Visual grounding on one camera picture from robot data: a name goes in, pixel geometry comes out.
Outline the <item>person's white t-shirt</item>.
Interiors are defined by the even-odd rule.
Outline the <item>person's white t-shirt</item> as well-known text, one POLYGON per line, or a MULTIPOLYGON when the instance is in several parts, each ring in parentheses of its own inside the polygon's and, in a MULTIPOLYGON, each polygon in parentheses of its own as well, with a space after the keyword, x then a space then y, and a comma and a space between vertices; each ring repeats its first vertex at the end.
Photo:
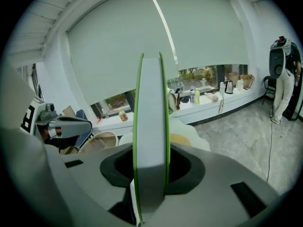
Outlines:
POLYGON ((75 227, 44 145, 20 129, 33 98, 33 90, 14 67, 0 62, 0 200, 14 226, 75 227))

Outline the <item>fried egg shaped cushion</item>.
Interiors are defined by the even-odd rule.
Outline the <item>fried egg shaped cushion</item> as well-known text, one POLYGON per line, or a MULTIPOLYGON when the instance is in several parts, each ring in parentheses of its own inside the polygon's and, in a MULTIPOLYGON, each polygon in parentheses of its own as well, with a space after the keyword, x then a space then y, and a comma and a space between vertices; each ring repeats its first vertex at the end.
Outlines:
POLYGON ((151 146, 153 143, 164 142, 167 128, 169 129, 170 143, 210 151, 207 140, 201 138, 193 126, 184 124, 177 118, 170 119, 168 127, 164 123, 138 123, 133 132, 121 137, 119 145, 134 142, 138 147, 140 145, 151 146))

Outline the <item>beige canvas bag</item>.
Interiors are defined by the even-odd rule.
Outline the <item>beige canvas bag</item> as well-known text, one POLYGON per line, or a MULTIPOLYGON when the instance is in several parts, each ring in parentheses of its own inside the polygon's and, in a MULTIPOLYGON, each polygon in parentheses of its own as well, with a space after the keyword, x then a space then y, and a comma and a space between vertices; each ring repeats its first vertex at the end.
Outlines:
POLYGON ((170 112, 174 112, 180 109, 180 95, 179 93, 175 93, 170 88, 167 88, 167 99, 168 99, 168 107, 170 112))

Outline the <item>brown cardboard box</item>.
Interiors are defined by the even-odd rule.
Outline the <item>brown cardboard box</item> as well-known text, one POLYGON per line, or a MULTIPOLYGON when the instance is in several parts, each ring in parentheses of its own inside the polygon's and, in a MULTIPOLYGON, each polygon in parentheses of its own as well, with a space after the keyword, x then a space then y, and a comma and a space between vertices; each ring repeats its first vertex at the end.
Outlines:
POLYGON ((65 109, 63 109, 62 112, 63 112, 64 116, 72 117, 72 118, 76 117, 76 114, 75 114, 75 112, 74 112, 74 110, 72 109, 71 106, 66 107, 65 109))

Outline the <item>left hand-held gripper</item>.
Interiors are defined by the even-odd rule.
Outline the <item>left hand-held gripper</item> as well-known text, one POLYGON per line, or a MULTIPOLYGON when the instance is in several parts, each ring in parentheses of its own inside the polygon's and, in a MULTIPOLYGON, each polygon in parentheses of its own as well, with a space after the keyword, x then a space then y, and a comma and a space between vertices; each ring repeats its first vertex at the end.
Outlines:
POLYGON ((54 104, 48 104, 34 97, 20 129, 24 133, 35 136, 44 144, 62 145, 62 139, 87 133, 92 129, 92 124, 81 118, 57 116, 54 104))

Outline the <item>woven basket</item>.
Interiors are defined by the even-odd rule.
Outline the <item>woven basket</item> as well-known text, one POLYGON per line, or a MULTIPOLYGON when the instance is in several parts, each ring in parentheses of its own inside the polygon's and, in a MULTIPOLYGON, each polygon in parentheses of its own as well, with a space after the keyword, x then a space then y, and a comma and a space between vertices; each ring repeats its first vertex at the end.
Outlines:
POLYGON ((252 86, 255 78, 251 74, 242 74, 242 75, 240 75, 240 80, 243 81, 243 88, 249 89, 252 86))

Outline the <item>black cabinet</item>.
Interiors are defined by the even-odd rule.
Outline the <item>black cabinet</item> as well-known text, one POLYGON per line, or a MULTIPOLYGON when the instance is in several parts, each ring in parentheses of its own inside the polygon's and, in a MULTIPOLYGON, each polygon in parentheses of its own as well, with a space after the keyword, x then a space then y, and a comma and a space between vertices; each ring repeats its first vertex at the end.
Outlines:
POLYGON ((295 81, 292 97, 287 109, 283 112, 283 116, 289 121, 296 121, 299 117, 303 102, 299 100, 302 88, 302 79, 295 81))

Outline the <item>white roller blind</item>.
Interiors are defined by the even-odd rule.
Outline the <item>white roller blind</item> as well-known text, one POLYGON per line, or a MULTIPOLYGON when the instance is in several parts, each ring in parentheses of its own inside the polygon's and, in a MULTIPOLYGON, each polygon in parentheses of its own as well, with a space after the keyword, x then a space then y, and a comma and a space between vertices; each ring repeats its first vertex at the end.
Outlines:
POLYGON ((68 40, 89 105, 135 89, 141 56, 162 56, 166 79, 178 70, 249 63, 229 0, 108 0, 84 16, 68 40))

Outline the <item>black folding chair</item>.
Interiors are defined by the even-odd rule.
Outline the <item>black folding chair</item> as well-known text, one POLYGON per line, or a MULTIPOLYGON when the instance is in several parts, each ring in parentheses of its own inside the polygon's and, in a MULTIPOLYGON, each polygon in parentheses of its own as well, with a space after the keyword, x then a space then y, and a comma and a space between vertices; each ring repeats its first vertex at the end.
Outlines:
POLYGON ((274 101, 275 93, 276 93, 276 79, 271 76, 266 76, 263 79, 265 93, 263 95, 262 104, 264 104, 265 100, 274 101))

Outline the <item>steel electric kettle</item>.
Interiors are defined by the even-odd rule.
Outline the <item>steel electric kettle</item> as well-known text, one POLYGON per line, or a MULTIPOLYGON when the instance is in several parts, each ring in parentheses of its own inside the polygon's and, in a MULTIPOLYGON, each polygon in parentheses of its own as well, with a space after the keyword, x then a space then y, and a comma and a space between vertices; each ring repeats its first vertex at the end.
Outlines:
POLYGON ((225 83, 225 93, 226 94, 233 94, 234 85, 232 80, 228 80, 225 83))

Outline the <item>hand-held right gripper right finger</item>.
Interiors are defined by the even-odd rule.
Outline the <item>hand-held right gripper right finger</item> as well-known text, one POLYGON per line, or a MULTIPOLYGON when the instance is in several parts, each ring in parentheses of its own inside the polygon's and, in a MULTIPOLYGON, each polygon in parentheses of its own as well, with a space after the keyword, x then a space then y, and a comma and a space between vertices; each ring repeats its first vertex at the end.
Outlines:
POLYGON ((172 180, 144 227, 259 227, 281 198, 232 158, 173 144, 172 180))

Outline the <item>green-bordered book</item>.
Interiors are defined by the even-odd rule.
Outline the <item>green-bordered book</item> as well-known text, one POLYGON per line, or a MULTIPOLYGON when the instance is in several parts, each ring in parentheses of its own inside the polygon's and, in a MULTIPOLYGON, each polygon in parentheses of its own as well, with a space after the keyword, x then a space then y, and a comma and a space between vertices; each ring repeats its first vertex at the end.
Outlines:
POLYGON ((164 201, 169 183, 169 111, 162 55, 140 58, 132 148, 135 199, 142 226, 164 201))

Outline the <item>white window sill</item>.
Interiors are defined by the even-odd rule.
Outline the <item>white window sill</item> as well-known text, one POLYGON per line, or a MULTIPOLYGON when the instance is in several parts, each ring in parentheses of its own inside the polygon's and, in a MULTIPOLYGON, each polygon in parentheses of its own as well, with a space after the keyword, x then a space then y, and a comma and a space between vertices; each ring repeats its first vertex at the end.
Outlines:
MULTIPOLYGON (((238 91, 233 94, 224 95, 224 105, 222 113, 234 110, 257 98, 257 93, 253 89, 238 91)), ((200 104, 181 103, 178 111, 170 114, 170 118, 178 118, 184 124, 191 124, 202 121, 218 115, 220 102, 213 103, 206 96, 200 96, 200 104)), ((117 136, 125 135, 133 129, 132 112, 127 113, 128 120, 123 122, 119 116, 102 119, 99 123, 94 124, 93 132, 95 134, 110 131, 117 136)))

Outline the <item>pink plush toy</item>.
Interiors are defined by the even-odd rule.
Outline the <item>pink plush toy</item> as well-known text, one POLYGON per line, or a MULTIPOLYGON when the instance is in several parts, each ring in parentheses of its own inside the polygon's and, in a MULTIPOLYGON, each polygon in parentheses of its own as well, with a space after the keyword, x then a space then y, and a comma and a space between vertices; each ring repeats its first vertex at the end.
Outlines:
POLYGON ((215 93, 204 92, 204 95, 214 103, 218 102, 219 100, 218 96, 215 93))

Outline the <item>white hanging plush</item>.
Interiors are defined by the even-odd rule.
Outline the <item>white hanging plush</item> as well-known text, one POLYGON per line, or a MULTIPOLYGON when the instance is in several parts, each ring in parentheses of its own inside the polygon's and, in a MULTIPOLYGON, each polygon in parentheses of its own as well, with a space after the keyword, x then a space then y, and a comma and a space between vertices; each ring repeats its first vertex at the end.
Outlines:
POLYGON ((220 105, 219 105, 218 114, 221 114, 223 112, 223 107, 224 107, 224 95, 225 95, 225 83, 224 82, 220 83, 219 93, 221 95, 221 101, 220 101, 220 105))

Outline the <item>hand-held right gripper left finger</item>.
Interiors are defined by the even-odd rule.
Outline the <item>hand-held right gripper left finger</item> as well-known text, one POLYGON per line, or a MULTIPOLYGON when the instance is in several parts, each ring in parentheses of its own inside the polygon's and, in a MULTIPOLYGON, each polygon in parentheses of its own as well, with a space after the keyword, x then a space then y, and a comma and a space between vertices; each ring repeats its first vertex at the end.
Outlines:
POLYGON ((130 144, 71 155, 46 145, 52 177, 70 211, 73 227, 134 227, 109 210, 121 202, 125 188, 111 185, 100 171, 101 162, 130 144))

